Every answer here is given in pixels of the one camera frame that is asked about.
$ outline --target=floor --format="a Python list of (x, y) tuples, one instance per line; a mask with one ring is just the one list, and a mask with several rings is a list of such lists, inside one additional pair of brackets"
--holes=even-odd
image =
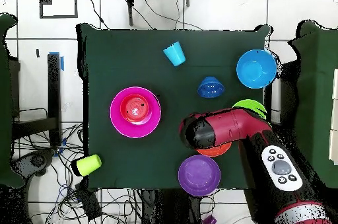
[[(92, 0), (94, 8), (101, 16), (108, 28), (130, 29), (127, 5), (124, 0)], [(253, 30), (261, 24), (273, 27), (269, 48), (275, 52), (282, 63), (296, 59), (296, 54), (287, 44), (295, 37), (297, 24), (304, 19), (316, 20), (327, 28), (338, 26), (338, 0), (190, 0), (190, 7), (185, 8), (185, 28), (197, 30), (198, 26), (204, 30)], [(183, 0), (147, 0), (154, 12), (182, 21)], [(175, 22), (156, 16), (145, 0), (135, 0), (135, 8), (144, 19), (153, 27), (161, 30), (172, 30)], [(0, 0), (0, 13), (10, 13), (18, 17), (18, 25), (11, 28), (6, 35), (6, 44), (12, 56), (17, 56), (21, 62), (20, 71), (20, 108), (47, 108), (47, 54), (59, 52), (64, 58), (64, 70), (61, 71), (61, 110), (62, 127), (67, 129), (74, 125), (81, 126), (83, 120), (83, 88), (82, 81), (77, 73), (77, 35), (75, 25), (82, 22), (90, 23), (99, 28), (105, 28), (93, 11), (90, 0), (77, 0), (77, 18), (41, 19), (39, 0)], [(43, 5), (43, 14), (47, 15), (74, 15), (74, 0), (52, 0), (51, 5)], [(149, 25), (142, 16), (133, 11), (133, 29), (149, 29)], [(274, 83), (274, 90), (278, 92), (278, 83)], [(273, 119), (278, 120), (280, 104), (278, 94), (273, 97)], [(43, 110), (21, 112), (21, 120), (31, 120), (43, 117)], [(33, 136), (32, 142), (42, 146), (44, 136)], [(81, 141), (75, 132), (68, 140), (65, 158), (81, 156)], [(27, 140), (21, 139), (16, 144), (15, 158), (29, 152), (31, 146)], [(60, 184), (66, 183), (67, 174), (58, 157), (54, 157), (53, 167), (57, 172)], [(74, 183), (81, 179), (75, 177)], [(62, 199), (60, 185), (56, 180), (56, 173), (52, 167), (48, 168), (43, 177), (34, 177), (30, 185), (28, 197), (29, 211), (34, 215), (34, 224), (44, 224), (48, 213), (58, 206)], [(135, 214), (128, 200), (128, 191), (107, 190), (97, 191), (98, 201), (103, 211), (108, 214), (129, 214), (123, 220), (134, 223)], [(214, 196), (216, 203), (213, 216), (217, 224), (254, 224), (250, 219), (244, 193), (241, 190), (221, 190)], [(205, 218), (211, 209), (211, 200), (205, 198), (201, 204), (202, 218)], [(83, 210), (77, 204), (79, 215)], [(64, 209), (67, 218), (74, 218), (75, 214), (69, 207)], [(113, 217), (98, 218), (94, 223), (88, 223), (86, 217), (80, 219), (81, 224), (116, 224), (118, 219)], [(65, 220), (55, 213), (48, 224), (80, 224), (76, 219)]]

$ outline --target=purple bowl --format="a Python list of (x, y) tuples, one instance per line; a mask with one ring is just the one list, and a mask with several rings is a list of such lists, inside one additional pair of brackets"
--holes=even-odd
[(192, 196), (206, 196), (213, 192), (220, 181), (218, 164), (205, 155), (187, 158), (178, 170), (181, 187)]

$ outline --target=yellow cup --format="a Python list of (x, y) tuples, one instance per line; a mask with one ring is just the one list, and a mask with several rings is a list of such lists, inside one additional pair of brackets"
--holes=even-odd
[(101, 159), (97, 154), (82, 158), (77, 161), (77, 169), (81, 176), (87, 176), (101, 167)]

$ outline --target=small blue bowl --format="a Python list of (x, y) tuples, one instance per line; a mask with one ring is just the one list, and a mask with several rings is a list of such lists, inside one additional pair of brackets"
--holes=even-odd
[(269, 85), (276, 76), (277, 64), (265, 50), (250, 50), (238, 60), (236, 68), (240, 82), (252, 89)]
[(208, 76), (199, 85), (197, 92), (203, 98), (216, 98), (224, 92), (224, 86), (215, 77)]

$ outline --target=orange bowl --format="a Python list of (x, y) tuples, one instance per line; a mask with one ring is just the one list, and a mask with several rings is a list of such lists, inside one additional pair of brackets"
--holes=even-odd
[(222, 155), (223, 153), (227, 152), (230, 148), (230, 143), (225, 143), (224, 145), (219, 145), (216, 147), (208, 148), (208, 149), (196, 149), (198, 153), (208, 156), (208, 157), (216, 157)]

